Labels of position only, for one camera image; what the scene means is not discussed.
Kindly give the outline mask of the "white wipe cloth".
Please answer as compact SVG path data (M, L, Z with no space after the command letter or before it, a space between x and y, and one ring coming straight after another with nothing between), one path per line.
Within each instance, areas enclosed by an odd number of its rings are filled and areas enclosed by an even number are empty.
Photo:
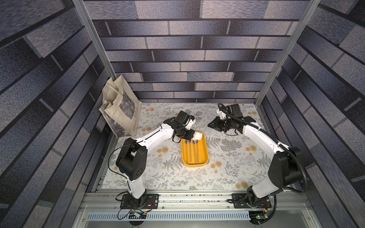
M194 141L202 140L202 133L194 132L194 136L193 136L192 140L194 140Z

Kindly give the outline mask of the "clear test tube blue cap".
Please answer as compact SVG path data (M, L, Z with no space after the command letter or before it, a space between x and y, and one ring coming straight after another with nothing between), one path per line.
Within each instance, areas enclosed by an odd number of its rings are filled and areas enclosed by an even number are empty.
M185 140L184 143L183 143L183 149L182 149L182 152L183 152L183 159L185 162L188 162L188 141Z

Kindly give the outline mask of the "yellow plastic tray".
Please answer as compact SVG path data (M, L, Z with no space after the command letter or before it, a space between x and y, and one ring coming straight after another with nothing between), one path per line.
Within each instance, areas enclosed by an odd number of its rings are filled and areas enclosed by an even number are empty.
M205 166L209 161L208 147L204 134L200 140L181 140L182 161L185 166L194 168Z

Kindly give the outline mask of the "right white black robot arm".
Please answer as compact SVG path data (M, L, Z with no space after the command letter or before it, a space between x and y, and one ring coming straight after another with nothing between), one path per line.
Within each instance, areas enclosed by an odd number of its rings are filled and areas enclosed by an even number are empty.
M250 116L242 119L236 117L222 119L217 116L208 127L225 133L231 129L238 130L254 141L270 158L268 176L247 189L245 197L247 203L253 205L283 190L290 190L299 195L307 193L308 181L300 162L301 150L283 144L262 129Z

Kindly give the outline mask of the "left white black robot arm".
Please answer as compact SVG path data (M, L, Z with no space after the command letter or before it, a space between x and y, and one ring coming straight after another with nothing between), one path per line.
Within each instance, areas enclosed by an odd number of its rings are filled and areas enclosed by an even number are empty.
M146 168L147 155L166 140L175 137L181 140L196 141L202 139L202 134L193 130L194 116L181 111L178 116L166 119L151 133L138 138L127 138L119 148L116 166L121 175L126 178L128 194L135 200L144 199L146 189L142 175Z

